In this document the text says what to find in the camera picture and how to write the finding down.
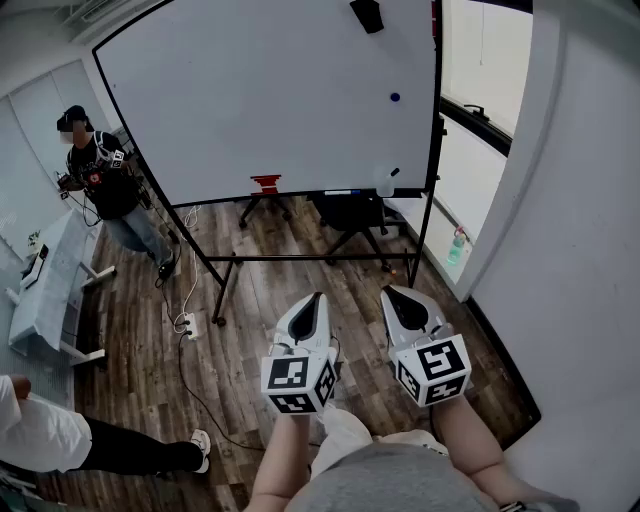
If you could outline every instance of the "whiteboard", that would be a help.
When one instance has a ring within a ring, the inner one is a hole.
[[[429,0],[173,0],[94,49],[124,127],[172,205],[279,193],[423,189],[435,45]],[[400,94],[400,101],[390,99]]]

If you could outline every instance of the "black pants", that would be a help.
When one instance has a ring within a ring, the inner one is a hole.
[[[91,428],[91,451],[78,469],[98,469],[119,475],[155,475],[195,471],[202,452],[190,442],[164,444],[140,432],[86,418]]]

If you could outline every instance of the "black eraser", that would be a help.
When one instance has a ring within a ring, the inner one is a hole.
[[[375,34],[384,28],[380,15],[380,4],[375,0],[353,0],[349,5],[367,34]]]

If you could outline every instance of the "power strip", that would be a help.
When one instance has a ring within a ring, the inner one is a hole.
[[[196,315],[193,313],[187,313],[184,315],[185,322],[189,322],[187,325],[187,331],[191,331],[191,334],[188,334],[190,340],[198,339],[198,324],[196,323]]]

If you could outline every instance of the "table leg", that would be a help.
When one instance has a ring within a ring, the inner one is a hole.
[[[66,352],[70,356],[73,357],[71,360],[71,366],[76,366],[82,363],[88,363],[90,361],[95,361],[96,359],[102,359],[107,355],[104,349],[96,350],[95,352],[90,352],[85,354],[84,352],[80,352],[77,348],[72,347],[68,343],[64,341],[60,341],[60,350]]]
[[[87,279],[84,283],[82,283],[83,288],[85,286],[98,284],[100,281],[104,281],[106,278],[116,275],[116,267],[114,267],[113,265],[103,270],[102,272],[98,273],[95,270],[93,270],[89,265],[81,261],[80,268],[84,270],[87,274],[89,274],[89,279]]]

